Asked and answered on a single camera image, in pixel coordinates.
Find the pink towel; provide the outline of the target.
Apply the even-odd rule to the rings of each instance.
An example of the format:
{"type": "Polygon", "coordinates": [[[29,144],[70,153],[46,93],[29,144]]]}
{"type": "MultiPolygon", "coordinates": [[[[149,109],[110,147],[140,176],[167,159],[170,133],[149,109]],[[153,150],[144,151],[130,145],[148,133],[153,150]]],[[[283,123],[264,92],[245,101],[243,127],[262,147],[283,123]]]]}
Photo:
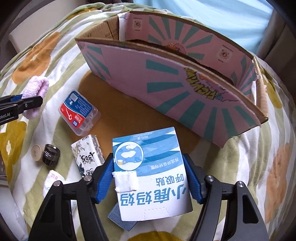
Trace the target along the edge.
{"type": "MultiPolygon", "coordinates": [[[[33,76],[23,89],[22,99],[41,96],[44,98],[49,89],[49,80],[44,76],[33,76]]],[[[34,119],[40,112],[40,107],[29,109],[23,112],[28,120],[34,119]]]]}

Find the white patterned sock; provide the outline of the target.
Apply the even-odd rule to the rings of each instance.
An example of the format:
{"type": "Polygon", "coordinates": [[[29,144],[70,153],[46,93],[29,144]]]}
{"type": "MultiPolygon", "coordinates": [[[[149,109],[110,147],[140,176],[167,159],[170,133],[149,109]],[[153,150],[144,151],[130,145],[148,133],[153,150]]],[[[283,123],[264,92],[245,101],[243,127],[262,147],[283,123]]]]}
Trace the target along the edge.
{"type": "Polygon", "coordinates": [[[66,180],[61,174],[55,170],[50,170],[46,176],[43,186],[43,197],[46,198],[49,194],[53,194],[55,197],[62,197],[62,188],[66,184],[74,183],[73,180],[66,180]]]}

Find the beige round lid container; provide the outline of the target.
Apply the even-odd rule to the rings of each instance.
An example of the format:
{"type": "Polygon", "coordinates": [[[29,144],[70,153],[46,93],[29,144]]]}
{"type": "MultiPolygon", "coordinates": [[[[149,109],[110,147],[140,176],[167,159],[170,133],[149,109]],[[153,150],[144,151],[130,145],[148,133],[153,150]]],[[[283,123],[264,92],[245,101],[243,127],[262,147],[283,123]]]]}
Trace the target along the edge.
{"type": "Polygon", "coordinates": [[[43,158],[44,148],[40,145],[34,145],[31,148],[31,157],[35,162],[40,162],[43,158]]]}

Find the blue white medicine box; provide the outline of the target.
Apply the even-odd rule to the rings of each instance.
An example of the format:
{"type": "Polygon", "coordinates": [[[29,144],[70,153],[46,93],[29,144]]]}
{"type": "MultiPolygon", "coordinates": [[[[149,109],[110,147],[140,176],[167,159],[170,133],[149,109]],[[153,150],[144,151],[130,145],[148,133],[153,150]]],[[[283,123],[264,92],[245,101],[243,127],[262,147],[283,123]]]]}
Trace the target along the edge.
{"type": "Polygon", "coordinates": [[[112,140],[115,191],[123,221],[168,218],[193,210],[174,127],[112,140]]]}

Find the small dark blue box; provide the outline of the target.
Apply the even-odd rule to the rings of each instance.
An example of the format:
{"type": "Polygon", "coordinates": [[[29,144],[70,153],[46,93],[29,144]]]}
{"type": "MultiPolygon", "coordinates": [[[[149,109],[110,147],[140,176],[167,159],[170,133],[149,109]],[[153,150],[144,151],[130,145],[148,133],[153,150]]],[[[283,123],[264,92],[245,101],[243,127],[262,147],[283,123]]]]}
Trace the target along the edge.
{"type": "Polygon", "coordinates": [[[110,213],[107,216],[112,222],[118,225],[123,230],[127,232],[131,231],[132,228],[137,224],[137,221],[123,221],[121,219],[119,204],[116,203],[110,213]]]}

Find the floral print tissue pack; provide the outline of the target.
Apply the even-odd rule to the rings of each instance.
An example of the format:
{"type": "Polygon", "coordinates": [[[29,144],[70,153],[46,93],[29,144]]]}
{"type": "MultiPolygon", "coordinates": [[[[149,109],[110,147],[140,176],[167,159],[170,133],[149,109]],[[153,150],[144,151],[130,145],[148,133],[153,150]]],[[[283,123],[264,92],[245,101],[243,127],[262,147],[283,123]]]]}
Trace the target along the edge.
{"type": "Polygon", "coordinates": [[[105,162],[96,135],[87,135],[71,145],[72,153],[82,177],[92,175],[105,162]]]}

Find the black cylindrical jar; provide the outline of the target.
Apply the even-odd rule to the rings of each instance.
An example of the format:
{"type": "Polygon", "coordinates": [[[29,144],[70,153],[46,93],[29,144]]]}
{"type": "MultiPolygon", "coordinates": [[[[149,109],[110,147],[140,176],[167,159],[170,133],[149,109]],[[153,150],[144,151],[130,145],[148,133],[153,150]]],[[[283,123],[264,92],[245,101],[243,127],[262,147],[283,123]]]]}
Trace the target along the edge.
{"type": "Polygon", "coordinates": [[[42,161],[47,166],[55,168],[60,158],[60,154],[61,152],[59,148],[52,144],[46,144],[43,151],[42,161]]]}

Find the floral striped blanket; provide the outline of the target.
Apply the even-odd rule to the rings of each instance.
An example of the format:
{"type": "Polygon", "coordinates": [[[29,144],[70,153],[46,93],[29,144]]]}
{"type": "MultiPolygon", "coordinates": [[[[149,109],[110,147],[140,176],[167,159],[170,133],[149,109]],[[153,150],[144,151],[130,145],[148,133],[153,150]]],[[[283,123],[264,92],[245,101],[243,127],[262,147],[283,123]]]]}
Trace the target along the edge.
{"type": "Polygon", "coordinates": [[[49,167],[32,159],[34,145],[53,144],[61,156],[56,171],[67,181],[80,179],[71,144],[77,140],[58,108],[77,89],[101,112],[91,132],[104,156],[112,139],[173,126],[181,150],[222,182],[243,181],[266,223],[271,240],[284,240],[295,218],[295,103],[285,84],[259,61],[266,87],[269,120],[227,141],[223,148],[202,139],[177,121],[127,96],[93,75],[75,36],[92,23],[131,9],[154,11],[141,4],[87,4],[62,18],[27,49],[1,68],[1,96],[20,94],[33,76],[49,80],[49,91],[33,120],[23,116],[1,127],[1,154],[18,217],[32,226],[43,201],[49,167]]]}

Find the floss pick plastic case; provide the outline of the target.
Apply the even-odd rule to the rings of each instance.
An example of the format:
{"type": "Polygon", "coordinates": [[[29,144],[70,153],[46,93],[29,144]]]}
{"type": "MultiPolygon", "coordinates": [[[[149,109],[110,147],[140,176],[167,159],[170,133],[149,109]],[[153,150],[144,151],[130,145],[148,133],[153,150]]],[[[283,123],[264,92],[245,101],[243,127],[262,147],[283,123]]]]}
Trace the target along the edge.
{"type": "Polygon", "coordinates": [[[77,90],[72,90],[58,109],[70,129],[80,137],[87,136],[98,122],[101,113],[77,90]]]}

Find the white headboard panel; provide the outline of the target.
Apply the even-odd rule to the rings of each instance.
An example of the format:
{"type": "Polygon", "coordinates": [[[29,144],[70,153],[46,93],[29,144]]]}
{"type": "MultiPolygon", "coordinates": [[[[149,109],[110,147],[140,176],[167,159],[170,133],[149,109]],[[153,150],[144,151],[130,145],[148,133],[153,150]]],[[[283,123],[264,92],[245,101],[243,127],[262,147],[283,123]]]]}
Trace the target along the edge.
{"type": "Polygon", "coordinates": [[[8,39],[19,53],[86,1],[41,1],[13,21],[8,39]]]}

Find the pink cardboard box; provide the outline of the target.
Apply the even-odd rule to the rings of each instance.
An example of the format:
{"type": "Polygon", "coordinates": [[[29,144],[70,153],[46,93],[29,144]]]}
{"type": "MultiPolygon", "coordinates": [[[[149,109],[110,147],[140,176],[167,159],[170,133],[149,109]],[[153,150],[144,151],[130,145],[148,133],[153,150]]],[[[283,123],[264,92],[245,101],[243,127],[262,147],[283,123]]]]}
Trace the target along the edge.
{"type": "Polygon", "coordinates": [[[94,75],[219,147],[268,120],[254,56],[203,25],[127,11],[75,40],[94,75]]]}

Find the right brown curtain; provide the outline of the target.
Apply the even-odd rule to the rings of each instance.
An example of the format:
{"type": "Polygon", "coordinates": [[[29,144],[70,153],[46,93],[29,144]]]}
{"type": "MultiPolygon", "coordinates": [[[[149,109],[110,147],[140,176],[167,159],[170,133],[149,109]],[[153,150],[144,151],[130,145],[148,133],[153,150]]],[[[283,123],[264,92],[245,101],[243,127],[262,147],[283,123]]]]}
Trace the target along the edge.
{"type": "Polygon", "coordinates": [[[276,10],[273,10],[256,55],[264,60],[282,81],[295,77],[295,36],[276,10]]]}

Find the light blue curtain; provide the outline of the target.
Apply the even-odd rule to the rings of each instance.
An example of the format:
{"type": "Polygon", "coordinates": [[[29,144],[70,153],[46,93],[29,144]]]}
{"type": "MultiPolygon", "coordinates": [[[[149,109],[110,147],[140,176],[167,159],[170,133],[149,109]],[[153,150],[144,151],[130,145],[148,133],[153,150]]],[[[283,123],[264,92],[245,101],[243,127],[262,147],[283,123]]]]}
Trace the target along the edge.
{"type": "Polygon", "coordinates": [[[273,12],[267,1],[134,1],[198,20],[207,27],[256,53],[273,12]]]}

